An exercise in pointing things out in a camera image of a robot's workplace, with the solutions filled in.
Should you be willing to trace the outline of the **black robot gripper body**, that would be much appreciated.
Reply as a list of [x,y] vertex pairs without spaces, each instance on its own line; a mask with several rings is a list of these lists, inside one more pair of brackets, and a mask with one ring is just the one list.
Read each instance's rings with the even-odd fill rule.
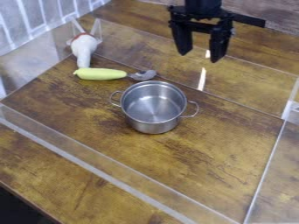
[[222,9],[222,0],[183,0],[183,5],[171,5],[170,28],[174,35],[232,34],[232,13]]

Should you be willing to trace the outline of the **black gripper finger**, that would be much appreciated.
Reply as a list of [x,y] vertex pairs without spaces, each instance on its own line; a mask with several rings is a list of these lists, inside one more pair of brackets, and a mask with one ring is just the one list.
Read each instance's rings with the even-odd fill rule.
[[210,61],[216,63],[227,54],[232,28],[214,28],[210,35]]
[[192,49],[192,30],[186,24],[170,22],[172,38],[180,55],[186,55]]

